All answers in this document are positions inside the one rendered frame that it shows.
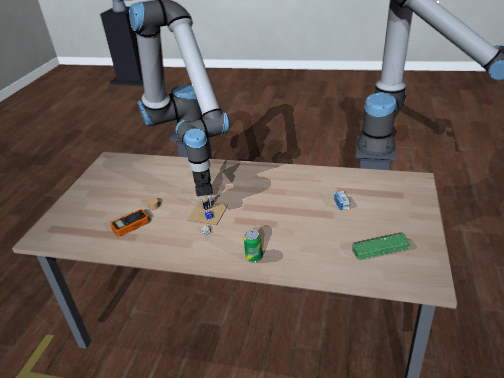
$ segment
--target green brick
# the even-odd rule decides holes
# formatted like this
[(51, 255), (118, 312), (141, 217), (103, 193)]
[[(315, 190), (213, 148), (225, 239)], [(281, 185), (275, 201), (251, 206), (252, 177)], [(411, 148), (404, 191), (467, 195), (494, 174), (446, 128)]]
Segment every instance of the green brick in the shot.
[(357, 259), (367, 259), (400, 252), (409, 249), (409, 240), (403, 233), (382, 236), (381, 238), (356, 242), (353, 244), (353, 252)]

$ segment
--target wooden tabletop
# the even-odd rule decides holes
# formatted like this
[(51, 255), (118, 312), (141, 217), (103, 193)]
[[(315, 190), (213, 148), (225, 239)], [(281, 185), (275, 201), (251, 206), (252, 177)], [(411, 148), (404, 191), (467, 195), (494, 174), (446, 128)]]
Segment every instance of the wooden tabletop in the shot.
[[(19, 254), (199, 274), (456, 308), (434, 176), (325, 166), (211, 160), (217, 203), (209, 235), (187, 158), (103, 153), (14, 246)], [(349, 210), (334, 193), (345, 191)], [(117, 237), (110, 222), (150, 198), (152, 221)], [(245, 259), (259, 230), (265, 254)], [(352, 244), (402, 232), (404, 252), (358, 260)]]

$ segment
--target metal table leg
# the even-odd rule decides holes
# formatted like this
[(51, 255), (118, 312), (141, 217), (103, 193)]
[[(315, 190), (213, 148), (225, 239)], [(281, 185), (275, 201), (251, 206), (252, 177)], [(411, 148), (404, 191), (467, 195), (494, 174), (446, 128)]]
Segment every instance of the metal table leg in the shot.
[(51, 285), (54, 295), (58, 300), (61, 310), (63, 311), (63, 315), (65, 315), (68, 325), (70, 326), (75, 340), (77, 341), (77, 345), (81, 349), (87, 348), (91, 343), (91, 339), (89, 338), (79, 311), (75, 306), (72, 294), (70, 294), (70, 291), (68, 290), (63, 274), (61, 274), (61, 270), (56, 262), (56, 259), (45, 256), (37, 256), (37, 259), (42, 266), (42, 270), (44, 270), (47, 280), (49, 280), (49, 284)]
[(406, 378), (420, 378), (425, 348), (429, 340), (435, 310), (436, 307), (432, 305), (420, 305), (418, 309), (413, 342), (411, 343), (408, 365), (406, 367)]

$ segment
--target green soda can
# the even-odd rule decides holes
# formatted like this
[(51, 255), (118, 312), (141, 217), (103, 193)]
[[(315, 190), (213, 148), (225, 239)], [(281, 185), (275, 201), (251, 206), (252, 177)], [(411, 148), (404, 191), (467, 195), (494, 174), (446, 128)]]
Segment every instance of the green soda can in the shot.
[(258, 262), (262, 259), (261, 235), (255, 229), (245, 232), (245, 257), (249, 262)]

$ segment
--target yellow floor tape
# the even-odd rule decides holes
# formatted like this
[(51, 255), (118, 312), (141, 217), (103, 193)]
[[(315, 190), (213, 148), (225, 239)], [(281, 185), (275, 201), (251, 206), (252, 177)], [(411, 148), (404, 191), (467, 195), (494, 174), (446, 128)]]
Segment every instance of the yellow floor tape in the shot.
[(54, 335), (45, 335), (45, 337), (42, 339), (38, 347), (29, 358), (28, 362), (24, 365), (19, 374), (16, 375), (16, 378), (60, 378), (55, 377), (54, 375), (45, 375), (39, 374), (37, 372), (31, 372), (31, 369), (35, 366), (35, 364), (37, 364), (39, 358), (42, 357), (42, 353), (45, 351), (47, 346), (49, 346), (49, 343), (51, 343), (53, 337)]

